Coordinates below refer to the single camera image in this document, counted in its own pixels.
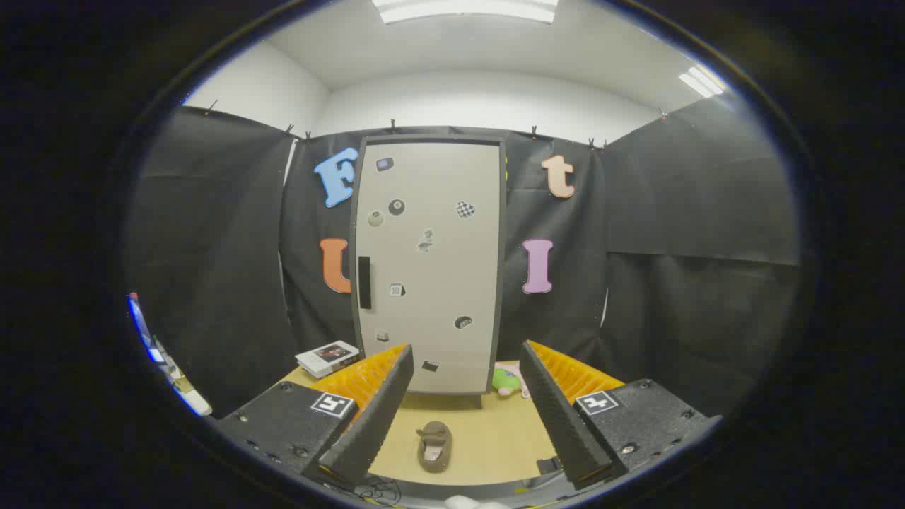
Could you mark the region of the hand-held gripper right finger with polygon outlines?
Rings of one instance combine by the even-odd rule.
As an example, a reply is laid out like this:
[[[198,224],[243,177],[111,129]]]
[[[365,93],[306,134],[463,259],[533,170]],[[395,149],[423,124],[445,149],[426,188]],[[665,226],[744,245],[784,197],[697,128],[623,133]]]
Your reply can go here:
[[[521,345],[520,372],[575,488],[656,466],[722,421],[658,381],[623,382],[534,341]]]

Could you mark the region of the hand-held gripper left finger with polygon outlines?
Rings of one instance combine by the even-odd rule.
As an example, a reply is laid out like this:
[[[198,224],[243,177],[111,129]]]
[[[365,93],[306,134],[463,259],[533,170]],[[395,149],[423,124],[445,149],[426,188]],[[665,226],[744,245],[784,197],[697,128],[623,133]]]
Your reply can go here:
[[[213,427],[281,476],[330,488],[364,484],[414,373],[409,344],[311,386],[281,381]]]

